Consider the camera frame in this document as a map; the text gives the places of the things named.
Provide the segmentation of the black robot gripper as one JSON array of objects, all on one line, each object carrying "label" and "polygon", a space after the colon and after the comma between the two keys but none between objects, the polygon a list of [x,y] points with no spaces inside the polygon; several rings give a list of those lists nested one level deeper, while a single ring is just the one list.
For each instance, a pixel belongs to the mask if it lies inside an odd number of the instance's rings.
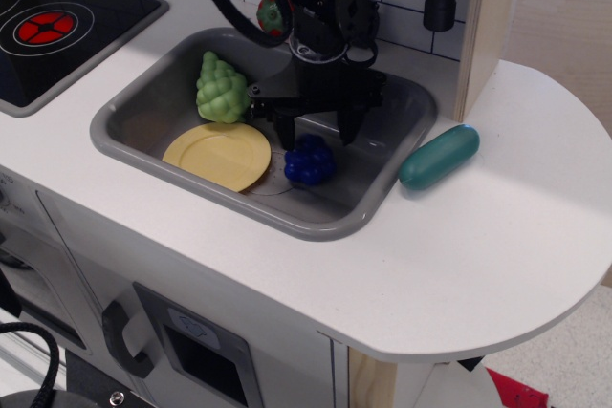
[{"label": "black robot gripper", "polygon": [[343,146],[351,144],[366,114],[383,103],[386,75],[344,61],[312,64],[292,57],[280,71],[248,89],[249,118],[273,119],[285,150],[295,148],[295,117],[335,112]]}]

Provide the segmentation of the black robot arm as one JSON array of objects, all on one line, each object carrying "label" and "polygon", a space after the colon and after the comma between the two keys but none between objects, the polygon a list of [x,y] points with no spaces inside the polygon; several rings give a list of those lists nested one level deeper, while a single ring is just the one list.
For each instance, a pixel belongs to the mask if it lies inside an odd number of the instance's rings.
[{"label": "black robot arm", "polygon": [[[273,123],[282,147],[295,147],[295,121],[312,113],[334,112],[339,137],[350,144],[366,113],[383,103],[386,77],[372,70],[378,49],[378,5],[373,0],[275,0],[281,33],[272,36],[256,27],[230,0],[212,0],[244,37],[265,48],[287,43],[292,54],[278,74],[252,84],[252,118]],[[352,61],[358,48],[372,56]]]}]

